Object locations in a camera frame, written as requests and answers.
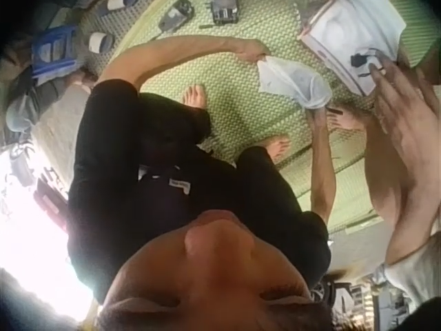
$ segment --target black device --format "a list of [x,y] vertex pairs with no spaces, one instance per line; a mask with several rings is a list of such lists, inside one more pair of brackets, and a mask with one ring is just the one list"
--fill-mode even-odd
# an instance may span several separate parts
[[158,28],[161,30],[157,36],[150,40],[155,40],[164,33],[173,33],[181,28],[194,17],[194,7],[189,0],[178,0],[167,10],[159,21]]
[[209,5],[215,26],[239,22],[238,0],[212,0]]

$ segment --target eye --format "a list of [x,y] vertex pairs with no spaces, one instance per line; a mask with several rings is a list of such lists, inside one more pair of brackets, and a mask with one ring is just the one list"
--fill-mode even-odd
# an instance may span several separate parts
[[302,294],[302,288],[298,285],[283,285],[270,288],[260,294],[260,298],[265,301],[274,301],[286,297],[293,297]]

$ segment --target bright light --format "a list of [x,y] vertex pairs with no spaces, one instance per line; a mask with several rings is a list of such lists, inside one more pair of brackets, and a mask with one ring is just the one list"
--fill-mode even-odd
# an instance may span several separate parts
[[0,224],[0,266],[59,314],[84,320],[92,291],[67,262],[67,234],[41,210],[31,193],[16,187],[13,191],[8,194],[12,218]]

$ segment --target knee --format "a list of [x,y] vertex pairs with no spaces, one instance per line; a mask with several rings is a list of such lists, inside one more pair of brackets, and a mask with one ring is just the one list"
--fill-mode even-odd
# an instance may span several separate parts
[[31,127],[31,122],[20,114],[12,104],[6,111],[6,125],[13,132],[25,132]]
[[399,190],[387,190],[384,194],[372,194],[371,202],[378,216],[391,224],[393,227],[400,216],[401,192]]

